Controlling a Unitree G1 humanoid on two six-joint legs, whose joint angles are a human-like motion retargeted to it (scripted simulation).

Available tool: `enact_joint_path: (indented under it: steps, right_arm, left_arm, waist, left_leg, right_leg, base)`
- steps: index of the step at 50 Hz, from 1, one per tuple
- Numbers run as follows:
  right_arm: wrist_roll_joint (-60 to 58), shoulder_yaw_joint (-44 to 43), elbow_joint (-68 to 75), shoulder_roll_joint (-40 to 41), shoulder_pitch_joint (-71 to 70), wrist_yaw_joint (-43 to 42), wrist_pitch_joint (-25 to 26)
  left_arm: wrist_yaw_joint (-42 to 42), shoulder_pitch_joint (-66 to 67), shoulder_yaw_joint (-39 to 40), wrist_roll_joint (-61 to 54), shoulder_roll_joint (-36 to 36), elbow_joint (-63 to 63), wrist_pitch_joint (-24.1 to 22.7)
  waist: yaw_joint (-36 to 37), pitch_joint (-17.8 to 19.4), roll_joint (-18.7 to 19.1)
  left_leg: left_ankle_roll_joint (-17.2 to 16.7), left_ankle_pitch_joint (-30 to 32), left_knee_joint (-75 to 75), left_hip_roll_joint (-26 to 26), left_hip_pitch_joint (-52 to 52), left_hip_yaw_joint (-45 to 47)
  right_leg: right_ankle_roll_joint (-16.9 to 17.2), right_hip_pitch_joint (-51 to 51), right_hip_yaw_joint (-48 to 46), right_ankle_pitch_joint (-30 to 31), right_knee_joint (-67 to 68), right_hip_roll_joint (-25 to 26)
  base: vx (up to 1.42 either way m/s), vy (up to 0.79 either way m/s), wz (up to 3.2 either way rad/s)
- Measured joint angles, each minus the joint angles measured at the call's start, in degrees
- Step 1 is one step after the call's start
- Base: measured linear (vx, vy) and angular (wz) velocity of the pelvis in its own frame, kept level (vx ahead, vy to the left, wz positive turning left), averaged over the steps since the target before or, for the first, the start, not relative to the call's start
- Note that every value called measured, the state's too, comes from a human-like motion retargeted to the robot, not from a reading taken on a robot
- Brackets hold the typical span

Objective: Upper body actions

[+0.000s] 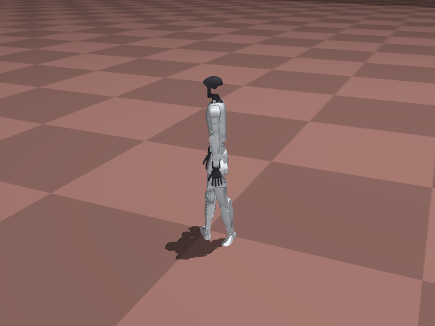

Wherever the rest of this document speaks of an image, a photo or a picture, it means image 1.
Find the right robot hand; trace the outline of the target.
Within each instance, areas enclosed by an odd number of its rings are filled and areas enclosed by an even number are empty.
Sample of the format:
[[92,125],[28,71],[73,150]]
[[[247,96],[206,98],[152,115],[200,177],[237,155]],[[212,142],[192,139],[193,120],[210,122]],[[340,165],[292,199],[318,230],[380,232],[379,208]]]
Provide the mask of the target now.
[[203,160],[203,165],[205,164],[205,161],[206,161],[206,170],[207,170],[207,164],[208,164],[208,162],[209,162],[209,158],[210,158],[210,155],[211,155],[211,152],[209,152],[210,151],[210,146],[209,146],[209,148],[208,148],[208,154],[207,154],[207,157]]

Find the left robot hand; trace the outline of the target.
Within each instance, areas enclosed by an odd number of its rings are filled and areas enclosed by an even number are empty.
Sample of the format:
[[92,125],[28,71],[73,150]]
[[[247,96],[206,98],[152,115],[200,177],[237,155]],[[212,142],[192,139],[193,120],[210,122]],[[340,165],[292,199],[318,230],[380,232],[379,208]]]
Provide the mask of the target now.
[[[217,184],[218,186],[220,186],[220,183],[222,185],[222,174],[220,172],[220,161],[219,161],[219,167],[213,167],[213,161],[212,161],[212,171],[211,174],[209,175],[208,181],[210,181],[210,178],[212,176],[212,182],[211,185],[213,186],[213,180],[215,179],[215,187],[216,187],[216,179],[217,179]],[[219,182],[219,178],[220,178],[220,182]]]

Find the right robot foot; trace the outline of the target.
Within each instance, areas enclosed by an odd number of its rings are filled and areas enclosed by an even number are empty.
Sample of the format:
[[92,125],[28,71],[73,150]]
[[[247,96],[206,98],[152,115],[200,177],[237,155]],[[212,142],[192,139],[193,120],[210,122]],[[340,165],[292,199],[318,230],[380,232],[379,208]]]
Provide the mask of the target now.
[[205,240],[210,240],[211,239],[211,233],[209,234],[208,230],[207,233],[205,233],[205,226],[202,226],[200,228],[201,234],[203,235]]

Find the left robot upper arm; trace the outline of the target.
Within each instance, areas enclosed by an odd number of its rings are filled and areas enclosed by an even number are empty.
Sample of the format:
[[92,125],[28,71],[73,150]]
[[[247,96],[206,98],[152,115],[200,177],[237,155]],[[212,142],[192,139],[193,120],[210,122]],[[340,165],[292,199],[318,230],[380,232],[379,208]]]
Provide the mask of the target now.
[[209,110],[209,117],[211,121],[211,129],[213,131],[213,133],[209,135],[209,138],[214,135],[217,137],[219,141],[220,140],[220,117],[221,117],[220,107],[212,106]]

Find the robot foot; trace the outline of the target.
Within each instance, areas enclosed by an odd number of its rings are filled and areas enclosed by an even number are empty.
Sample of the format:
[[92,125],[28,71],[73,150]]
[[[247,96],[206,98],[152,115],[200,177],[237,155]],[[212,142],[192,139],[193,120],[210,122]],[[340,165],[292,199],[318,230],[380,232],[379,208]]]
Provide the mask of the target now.
[[234,232],[234,236],[233,237],[231,236],[231,233],[230,233],[230,235],[227,235],[227,237],[222,242],[222,246],[224,246],[224,247],[229,246],[233,242],[233,240],[235,239],[236,236],[237,235],[236,235],[235,232]]
[[211,233],[209,234],[208,230],[207,233],[205,233],[205,226],[202,226],[200,228],[201,234],[203,235],[205,240],[210,240],[211,239]]

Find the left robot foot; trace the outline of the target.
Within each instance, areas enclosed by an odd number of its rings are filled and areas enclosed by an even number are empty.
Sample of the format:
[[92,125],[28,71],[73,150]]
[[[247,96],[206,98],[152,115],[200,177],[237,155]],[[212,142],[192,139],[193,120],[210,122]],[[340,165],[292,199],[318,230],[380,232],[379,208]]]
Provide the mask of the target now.
[[231,236],[231,233],[230,233],[230,235],[227,235],[227,237],[222,242],[222,246],[224,246],[224,247],[229,246],[233,242],[233,240],[235,239],[236,236],[237,235],[236,235],[235,232],[234,232],[234,236],[233,237]]

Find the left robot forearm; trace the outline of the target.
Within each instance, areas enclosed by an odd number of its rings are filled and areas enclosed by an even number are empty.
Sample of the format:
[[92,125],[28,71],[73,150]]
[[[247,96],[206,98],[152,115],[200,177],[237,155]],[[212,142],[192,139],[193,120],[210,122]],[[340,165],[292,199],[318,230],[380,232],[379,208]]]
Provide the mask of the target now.
[[213,167],[219,167],[220,144],[219,144],[218,138],[213,135],[209,138],[209,141],[211,144],[211,154],[213,154],[212,155]]

